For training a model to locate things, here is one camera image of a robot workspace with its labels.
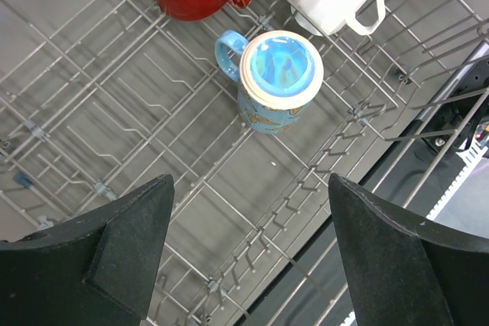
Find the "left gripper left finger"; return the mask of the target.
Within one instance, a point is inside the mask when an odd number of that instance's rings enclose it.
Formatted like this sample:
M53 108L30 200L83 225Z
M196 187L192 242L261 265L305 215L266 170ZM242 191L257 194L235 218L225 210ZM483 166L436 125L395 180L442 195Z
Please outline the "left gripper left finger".
M3 325L138 325L175 196L163 174L51 228L1 243Z

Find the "blue patterned mug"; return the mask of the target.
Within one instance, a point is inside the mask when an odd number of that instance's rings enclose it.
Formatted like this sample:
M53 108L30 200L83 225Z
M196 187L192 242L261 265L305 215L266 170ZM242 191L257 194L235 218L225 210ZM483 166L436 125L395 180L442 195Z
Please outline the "blue patterned mug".
M214 46L221 71L238 85L238 111L262 134L291 128L316 97L324 78L319 51L291 31L268 31L252 40L224 32Z

